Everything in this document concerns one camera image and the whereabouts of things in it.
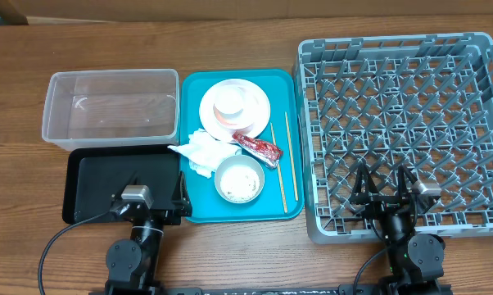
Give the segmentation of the grey bowl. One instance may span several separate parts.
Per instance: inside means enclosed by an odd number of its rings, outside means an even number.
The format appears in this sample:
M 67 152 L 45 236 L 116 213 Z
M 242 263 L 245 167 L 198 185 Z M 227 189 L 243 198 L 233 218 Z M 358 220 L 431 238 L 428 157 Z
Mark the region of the grey bowl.
M 256 196 L 249 201 L 249 202 L 252 202 L 253 200 L 255 200 L 260 195 L 260 193 L 263 190 L 264 185 L 265 185 L 265 173 L 263 171 L 263 168 L 261 167 L 260 163 L 257 160 L 255 160 L 252 157 L 246 156 L 246 155 L 236 155 L 236 156 L 228 157 L 224 161 L 221 162 L 221 164 L 217 168 L 217 171 L 215 172 L 215 188 L 216 188 L 218 194 L 224 200 L 231 202 L 231 203 L 235 203 L 235 204 L 244 204 L 244 203 L 248 203 L 248 202 L 232 202 L 232 201 L 228 200 L 224 196 L 224 194 L 221 191 L 221 188 L 219 186 L 219 182 L 221 180 L 222 174 L 231 166 L 249 166 L 260 177 L 259 190 L 258 190 Z

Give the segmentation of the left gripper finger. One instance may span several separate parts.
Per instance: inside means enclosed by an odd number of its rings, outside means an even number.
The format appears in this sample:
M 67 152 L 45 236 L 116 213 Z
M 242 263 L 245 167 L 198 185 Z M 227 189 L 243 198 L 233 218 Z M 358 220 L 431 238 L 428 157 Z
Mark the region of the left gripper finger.
M 174 205 L 188 205 L 190 203 L 185 174 L 182 171 L 179 172 L 171 201 Z
M 138 183 L 138 172 L 134 171 L 129 179 L 123 184 L 121 189 L 115 194 L 117 197 L 120 197 L 123 193 L 123 191 L 126 189 L 127 186 L 129 185 L 136 185 Z

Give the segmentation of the white napkin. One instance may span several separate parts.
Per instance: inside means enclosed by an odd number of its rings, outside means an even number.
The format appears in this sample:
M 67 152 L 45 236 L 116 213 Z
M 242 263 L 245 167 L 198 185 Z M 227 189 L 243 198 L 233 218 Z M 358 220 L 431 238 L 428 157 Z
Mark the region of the white napkin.
M 168 149 L 181 154 L 189 160 L 189 168 L 200 176 L 209 179 L 228 157 L 240 155 L 242 149 L 235 144 L 213 138 L 203 129 L 188 135 L 188 143 Z

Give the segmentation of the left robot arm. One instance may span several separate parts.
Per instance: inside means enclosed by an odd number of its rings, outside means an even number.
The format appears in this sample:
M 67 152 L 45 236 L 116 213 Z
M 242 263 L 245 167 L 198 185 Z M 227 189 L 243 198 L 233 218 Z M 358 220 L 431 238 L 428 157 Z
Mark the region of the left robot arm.
M 180 225 L 192 214 L 184 173 L 179 173 L 174 191 L 166 204 L 154 209 L 151 190 L 133 177 L 114 196 L 109 212 L 117 220 L 132 224 L 130 237 L 114 242 L 106 253 L 108 279 L 105 294 L 166 294 L 155 280 L 155 272 L 164 237 L 164 227 Z

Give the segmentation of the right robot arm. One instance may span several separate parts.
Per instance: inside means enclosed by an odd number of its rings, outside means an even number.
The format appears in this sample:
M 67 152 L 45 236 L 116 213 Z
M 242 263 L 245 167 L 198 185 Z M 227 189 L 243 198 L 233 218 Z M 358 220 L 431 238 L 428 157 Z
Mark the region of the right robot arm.
M 381 230 L 374 233 L 385 247 L 360 267 L 351 291 L 353 294 L 452 294 L 450 285 L 438 281 L 444 275 L 445 241 L 436 234 L 421 234 L 415 229 L 419 216 L 441 198 L 441 187 L 434 182 L 423 182 L 404 165 L 398 167 L 396 176 L 396 192 L 383 195 L 367 166 L 363 163 L 358 167 L 349 202 L 364 207 L 360 212 L 364 220 L 379 223 Z M 382 255 L 388 257 L 391 275 L 360 287 L 364 270 Z

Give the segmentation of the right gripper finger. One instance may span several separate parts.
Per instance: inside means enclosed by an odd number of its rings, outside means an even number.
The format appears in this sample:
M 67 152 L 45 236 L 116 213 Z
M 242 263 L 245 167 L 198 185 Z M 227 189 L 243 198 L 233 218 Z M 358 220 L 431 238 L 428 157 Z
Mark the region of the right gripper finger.
M 355 185 L 354 185 L 354 195 L 355 196 L 368 196 L 369 194 L 377 194 L 378 189 L 376 184 L 364 163 L 358 166 Z
M 399 197 L 407 197 L 407 196 L 417 196 L 417 193 L 413 190 L 407 189 L 407 181 L 411 184 L 416 184 L 418 178 L 411 172 L 411 170 L 404 164 L 401 164 L 398 167 L 397 171 L 397 195 Z

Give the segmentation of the red snack wrapper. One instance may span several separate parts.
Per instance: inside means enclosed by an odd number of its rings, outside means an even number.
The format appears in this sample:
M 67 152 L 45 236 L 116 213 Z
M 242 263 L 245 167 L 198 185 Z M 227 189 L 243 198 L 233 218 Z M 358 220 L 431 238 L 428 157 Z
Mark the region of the red snack wrapper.
M 283 151 L 273 143 L 262 139 L 251 138 L 238 132 L 235 132 L 232 138 L 239 146 L 261 160 L 270 169 L 278 167 Z

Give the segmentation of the cooked white rice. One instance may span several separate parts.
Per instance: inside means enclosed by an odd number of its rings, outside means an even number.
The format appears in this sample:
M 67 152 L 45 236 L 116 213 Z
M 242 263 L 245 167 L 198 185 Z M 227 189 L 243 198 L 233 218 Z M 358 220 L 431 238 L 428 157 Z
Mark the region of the cooked white rice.
M 260 177 L 249 166 L 231 166 L 221 177 L 219 186 L 232 202 L 249 202 L 260 187 Z

